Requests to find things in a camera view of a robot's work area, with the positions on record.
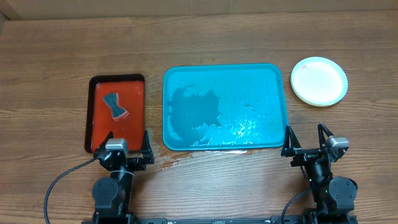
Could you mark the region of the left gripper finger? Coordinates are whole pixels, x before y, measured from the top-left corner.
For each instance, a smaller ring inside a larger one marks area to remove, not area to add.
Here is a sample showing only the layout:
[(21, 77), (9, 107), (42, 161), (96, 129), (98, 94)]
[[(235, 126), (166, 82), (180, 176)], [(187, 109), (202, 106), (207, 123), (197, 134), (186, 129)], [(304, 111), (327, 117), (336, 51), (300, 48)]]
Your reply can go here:
[(113, 138), (113, 132), (110, 131), (108, 135), (105, 137), (105, 139), (102, 141), (102, 143), (96, 148), (95, 154), (99, 153), (102, 149), (105, 148), (106, 143), (108, 142), (109, 139)]
[(153, 158), (153, 152), (152, 152), (152, 148), (150, 146), (150, 141), (149, 141), (149, 133), (147, 130), (144, 131), (144, 137), (143, 137), (142, 144), (141, 144), (141, 154), (142, 154), (143, 158), (146, 158), (146, 159)]

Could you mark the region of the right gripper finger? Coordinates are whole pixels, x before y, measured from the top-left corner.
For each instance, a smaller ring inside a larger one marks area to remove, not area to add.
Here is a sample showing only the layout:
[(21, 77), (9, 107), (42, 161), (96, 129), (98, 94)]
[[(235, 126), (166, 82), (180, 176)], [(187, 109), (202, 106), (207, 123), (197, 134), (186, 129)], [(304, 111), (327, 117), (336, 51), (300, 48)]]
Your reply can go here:
[(330, 145), (329, 137), (332, 135), (333, 133), (323, 123), (318, 124), (318, 139), (320, 149)]
[(281, 156), (284, 157), (294, 157), (300, 151), (302, 147), (290, 125), (285, 127), (285, 138), (284, 143), (281, 150)]

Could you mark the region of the green-rimmed plate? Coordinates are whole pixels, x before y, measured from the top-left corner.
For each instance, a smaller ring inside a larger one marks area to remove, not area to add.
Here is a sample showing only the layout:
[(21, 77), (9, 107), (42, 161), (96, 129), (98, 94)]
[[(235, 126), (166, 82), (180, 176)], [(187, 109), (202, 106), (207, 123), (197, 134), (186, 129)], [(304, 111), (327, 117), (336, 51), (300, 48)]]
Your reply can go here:
[(295, 94), (300, 100), (312, 106), (326, 107), (337, 103), (334, 98), (330, 98), (326, 95), (303, 95), (298, 92), (295, 92)]

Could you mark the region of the orange sponge with black scourer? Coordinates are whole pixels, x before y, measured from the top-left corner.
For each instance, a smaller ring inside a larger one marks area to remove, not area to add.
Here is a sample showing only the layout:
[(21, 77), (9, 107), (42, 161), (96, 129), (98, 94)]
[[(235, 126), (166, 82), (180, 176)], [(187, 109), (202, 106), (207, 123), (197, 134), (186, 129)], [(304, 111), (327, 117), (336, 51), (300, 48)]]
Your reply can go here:
[(109, 108), (114, 120), (125, 118), (129, 113), (119, 104), (119, 95), (116, 92), (108, 93), (103, 97), (105, 105)]

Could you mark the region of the light blue plate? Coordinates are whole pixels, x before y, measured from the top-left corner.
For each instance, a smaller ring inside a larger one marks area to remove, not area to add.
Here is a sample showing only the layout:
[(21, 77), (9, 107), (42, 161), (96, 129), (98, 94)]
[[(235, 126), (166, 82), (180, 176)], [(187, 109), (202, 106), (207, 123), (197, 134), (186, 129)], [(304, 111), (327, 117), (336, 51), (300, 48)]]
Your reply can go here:
[(324, 57), (308, 57), (292, 69), (290, 84), (303, 95), (326, 95), (341, 101), (348, 91), (344, 70), (334, 61)]

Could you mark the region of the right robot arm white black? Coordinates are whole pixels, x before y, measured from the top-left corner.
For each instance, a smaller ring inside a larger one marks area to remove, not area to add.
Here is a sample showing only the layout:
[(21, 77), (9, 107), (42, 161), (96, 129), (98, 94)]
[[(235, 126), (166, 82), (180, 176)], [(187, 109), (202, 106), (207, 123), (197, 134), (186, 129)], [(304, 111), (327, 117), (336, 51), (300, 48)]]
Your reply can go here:
[[(282, 157), (291, 157), (290, 165), (299, 167), (309, 188), (300, 192), (284, 207), (277, 223), (357, 223), (354, 200), (358, 185), (353, 179), (335, 177), (331, 164), (342, 158), (349, 148), (345, 137), (335, 136), (323, 123), (318, 125), (319, 147), (303, 149), (291, 126), (285, 128)], [(287, 218), (287, 209), (301, 196), (312, 193), (313, 208), (306, 208), (295, 218)]]

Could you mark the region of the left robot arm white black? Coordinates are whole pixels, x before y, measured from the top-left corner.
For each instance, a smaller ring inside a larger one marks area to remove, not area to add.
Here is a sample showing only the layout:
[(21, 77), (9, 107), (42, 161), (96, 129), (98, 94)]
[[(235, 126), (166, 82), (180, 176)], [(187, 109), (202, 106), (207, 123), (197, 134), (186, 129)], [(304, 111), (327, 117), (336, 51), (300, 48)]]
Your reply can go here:
[(94, 158), (109, 171), (109, 176), (97, 180), (93, 185), (93, 223), (140, 222), (137, 215), (130, 211), (129, 205), (135, 171), (144, 171), (146, 165), (155, 161), (147, 131), (144, 131), (140, 153), (141, 157), (128, 157), (127, 141), (114, 138), (113, 133), (109, 133), (96, 149)]

